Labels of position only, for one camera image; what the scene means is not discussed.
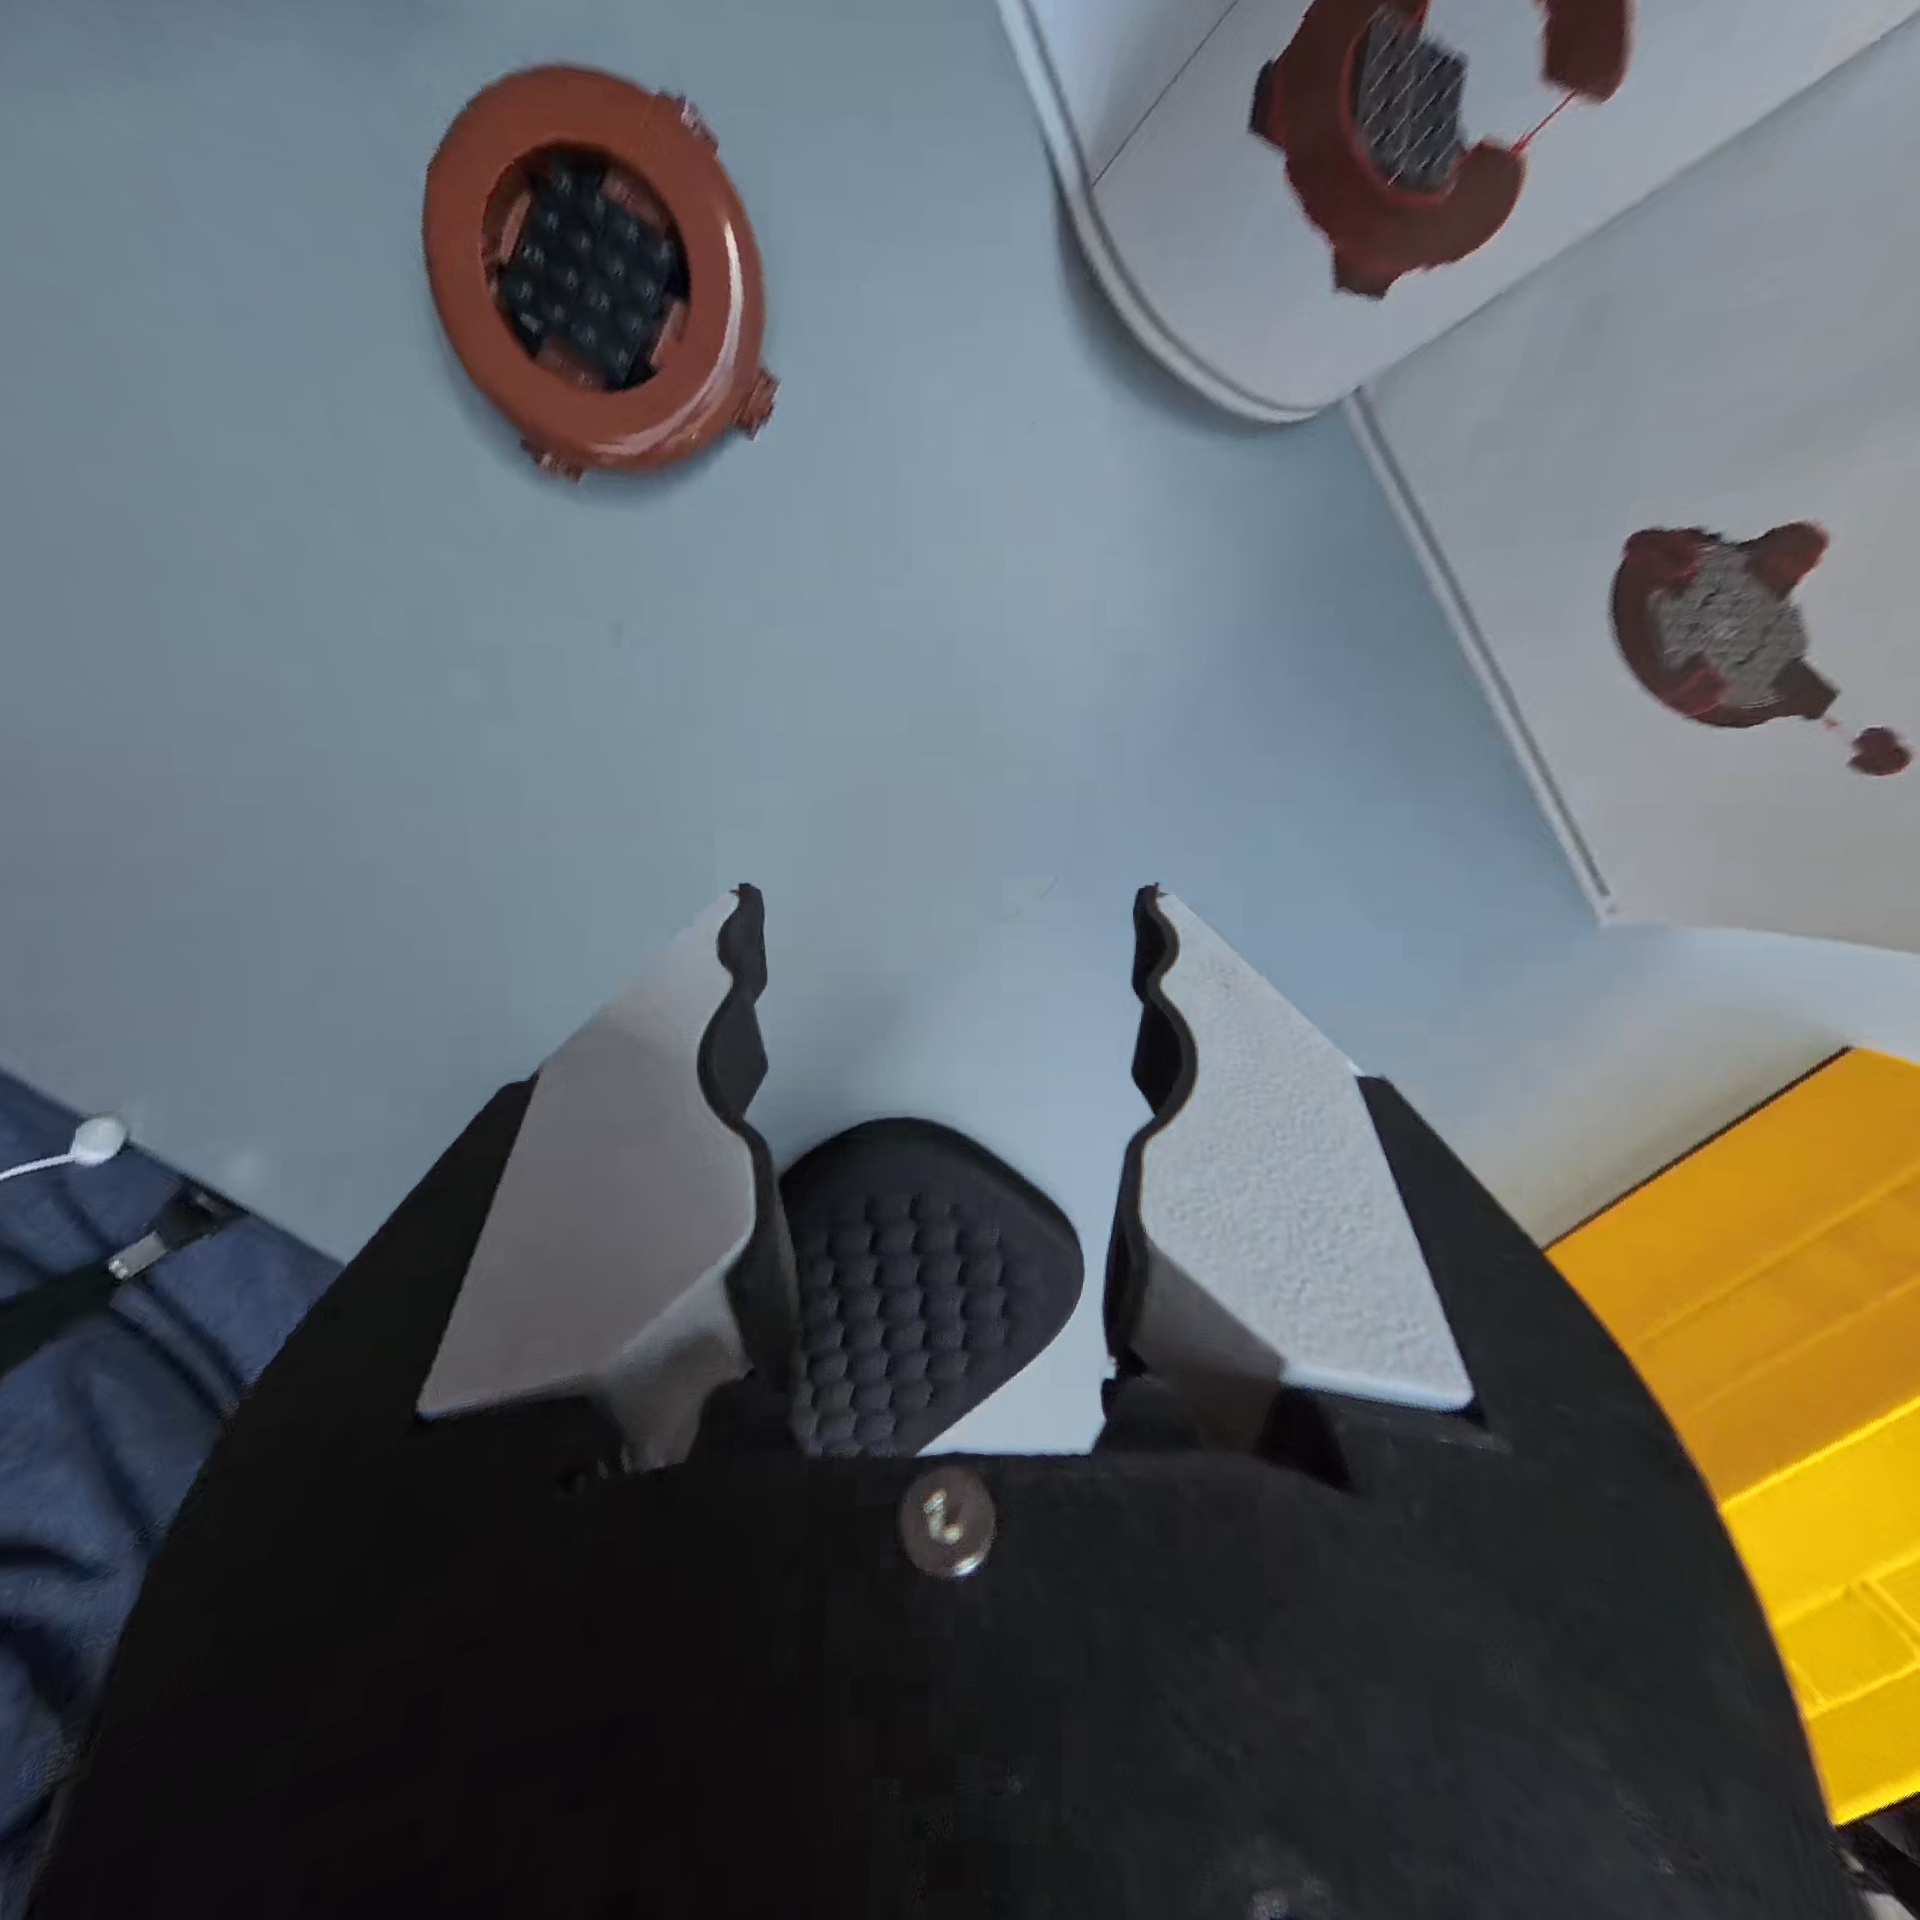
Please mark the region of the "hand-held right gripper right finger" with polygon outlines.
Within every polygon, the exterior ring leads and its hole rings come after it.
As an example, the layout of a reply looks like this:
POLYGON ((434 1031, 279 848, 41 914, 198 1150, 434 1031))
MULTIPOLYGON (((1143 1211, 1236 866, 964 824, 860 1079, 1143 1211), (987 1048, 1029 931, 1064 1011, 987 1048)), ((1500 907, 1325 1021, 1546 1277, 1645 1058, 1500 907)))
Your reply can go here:
POLYGON ((1284 1397, 1454 1418, 1468 1368, 1355 1064, 1178 897, 1133 906, 1143 1113, 1102 1321, 1117 1378, 1203 1426, 1284 1397))

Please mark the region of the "yellow plastic bin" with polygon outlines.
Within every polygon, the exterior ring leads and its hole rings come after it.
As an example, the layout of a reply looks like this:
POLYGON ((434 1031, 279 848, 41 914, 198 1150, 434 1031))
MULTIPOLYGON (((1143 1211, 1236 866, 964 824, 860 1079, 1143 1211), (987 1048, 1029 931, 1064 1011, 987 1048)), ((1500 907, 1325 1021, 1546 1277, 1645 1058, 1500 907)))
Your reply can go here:
POLYGON ((1549 1258, 1708 1483, 1834 1824, 1916 1799, 1916 1064, 1834 1056, 1549 1258))

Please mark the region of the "building instruction booklet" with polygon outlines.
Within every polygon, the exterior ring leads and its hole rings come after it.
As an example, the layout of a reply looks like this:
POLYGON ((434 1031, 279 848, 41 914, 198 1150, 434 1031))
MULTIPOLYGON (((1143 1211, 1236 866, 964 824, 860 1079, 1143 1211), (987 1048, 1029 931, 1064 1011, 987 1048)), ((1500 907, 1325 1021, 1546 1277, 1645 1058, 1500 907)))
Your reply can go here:
POLYGON ((1345 409, 1596 917, 1916 951, 1916 4, 997 13, 1136 345, 1345 409))

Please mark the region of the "black wrist rest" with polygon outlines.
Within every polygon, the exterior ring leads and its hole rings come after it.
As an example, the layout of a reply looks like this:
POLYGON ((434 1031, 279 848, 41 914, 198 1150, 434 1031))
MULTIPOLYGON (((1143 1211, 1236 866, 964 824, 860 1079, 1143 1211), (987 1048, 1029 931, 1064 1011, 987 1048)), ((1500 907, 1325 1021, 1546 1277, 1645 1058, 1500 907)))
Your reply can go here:
POLYGON ((791 1426, 811 1459, 926 1451, 1068 1326, 1068 1215, 972 1138, 884 1117, 781 1172, 797 1263, 791 1426))

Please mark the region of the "brown round brick model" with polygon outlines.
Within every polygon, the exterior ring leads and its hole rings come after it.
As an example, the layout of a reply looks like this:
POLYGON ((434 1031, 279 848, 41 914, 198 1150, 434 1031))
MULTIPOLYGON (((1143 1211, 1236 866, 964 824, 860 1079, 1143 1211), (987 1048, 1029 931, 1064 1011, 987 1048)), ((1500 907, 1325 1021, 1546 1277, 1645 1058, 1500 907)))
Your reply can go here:
POLYGON ((449 124, 423 197, 427 290, 540 472, 692 460, 772 419, 760 250, 678 93, 540 64, 449 124))

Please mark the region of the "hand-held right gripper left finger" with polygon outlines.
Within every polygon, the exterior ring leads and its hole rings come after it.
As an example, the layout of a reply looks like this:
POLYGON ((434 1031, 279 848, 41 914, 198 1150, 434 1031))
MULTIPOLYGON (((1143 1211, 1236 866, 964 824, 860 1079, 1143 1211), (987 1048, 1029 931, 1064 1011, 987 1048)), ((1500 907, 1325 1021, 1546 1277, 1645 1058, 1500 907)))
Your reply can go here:
POLYGON ((795 1378, 795 1246, 753 1105, 760 890, 725 892, 538 1070, 417 1391, 427 1422, 583 1401, 634 1466, 795 1378))

